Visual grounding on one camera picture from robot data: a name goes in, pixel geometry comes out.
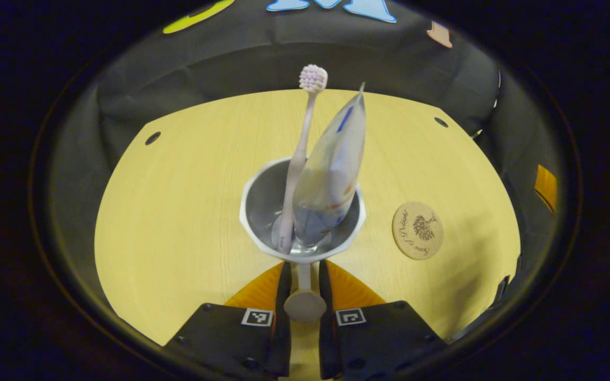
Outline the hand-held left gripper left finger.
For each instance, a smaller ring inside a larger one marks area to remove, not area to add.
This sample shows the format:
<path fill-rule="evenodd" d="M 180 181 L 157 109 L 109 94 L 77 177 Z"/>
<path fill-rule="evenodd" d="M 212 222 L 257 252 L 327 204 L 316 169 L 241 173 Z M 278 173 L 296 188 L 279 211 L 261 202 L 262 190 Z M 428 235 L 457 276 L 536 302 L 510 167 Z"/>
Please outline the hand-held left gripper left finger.
<path fill-rule="evenodd" d="M 201 304 L 165 350 L 225 378 L 286 378 L 291 330 L 284 306 L 290 293 L 291 266 L 281 262 L 223 305 Z"/>

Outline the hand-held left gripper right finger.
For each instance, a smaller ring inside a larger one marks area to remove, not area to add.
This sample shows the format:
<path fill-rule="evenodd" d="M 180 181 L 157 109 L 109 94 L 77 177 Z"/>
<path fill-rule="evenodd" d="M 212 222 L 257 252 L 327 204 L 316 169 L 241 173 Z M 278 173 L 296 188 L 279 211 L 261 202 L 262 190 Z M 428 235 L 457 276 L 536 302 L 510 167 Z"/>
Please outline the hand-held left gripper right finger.
<path fill-rule="evenodd" d="M 329 260 L 319 263 L 321 379 L 395 380 L 447 342 L 406 301 L 386 302 Z"/>

